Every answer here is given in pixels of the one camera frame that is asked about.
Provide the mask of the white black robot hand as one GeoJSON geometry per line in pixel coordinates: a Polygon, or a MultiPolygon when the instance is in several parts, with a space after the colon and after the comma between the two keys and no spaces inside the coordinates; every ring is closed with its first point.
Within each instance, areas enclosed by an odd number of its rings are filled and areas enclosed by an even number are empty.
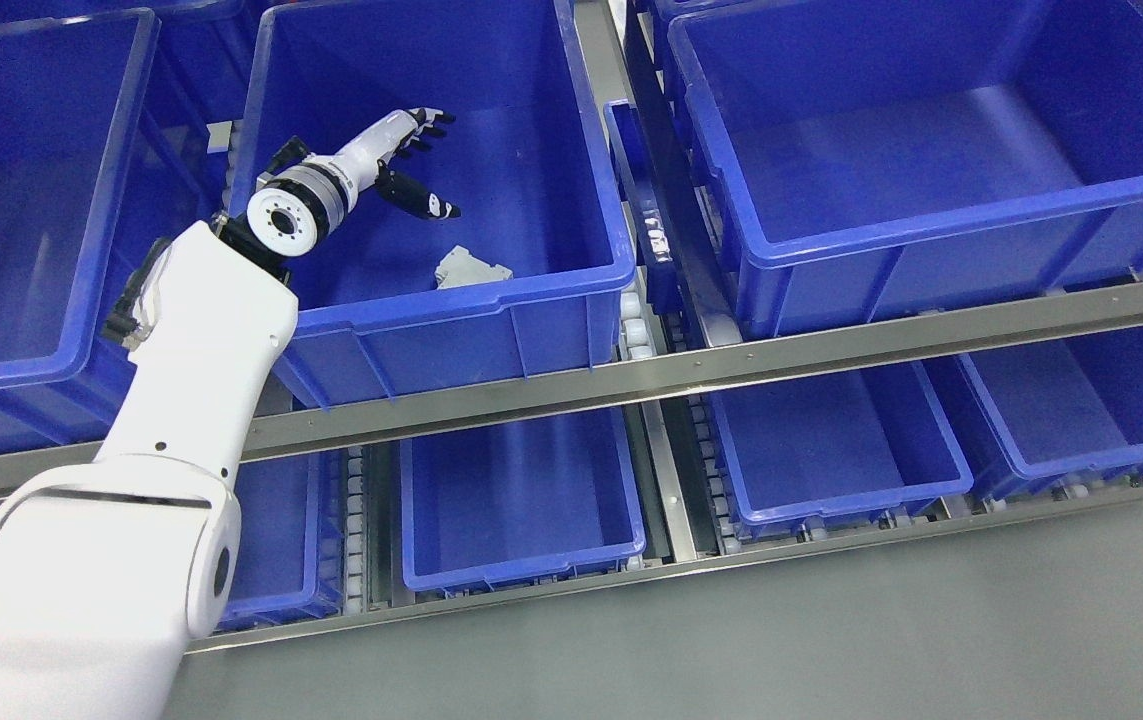
{"type": "Polygon", "coordinates": [[[397,160],[431,150],[430,141],[446,136],[456,115],[440,109],[395,109],[347,141],[323,165],[337,174],[347,209],[367,190],[375,190],[387,205],[425,221],[461,217],[457,205],[443,200],[425,184],[394,169],[397,160]]]}

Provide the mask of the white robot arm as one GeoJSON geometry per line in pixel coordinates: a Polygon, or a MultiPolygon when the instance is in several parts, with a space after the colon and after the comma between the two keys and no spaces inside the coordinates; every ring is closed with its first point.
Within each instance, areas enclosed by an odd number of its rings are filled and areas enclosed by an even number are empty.
{"type": "Polygon", "coordinates": [[[0,506],[0,719],[158,719],[235,571],[234,483],[298,301],[195,222],[150,254],[128,306],[128,395],[94,459],[0,506]]]}

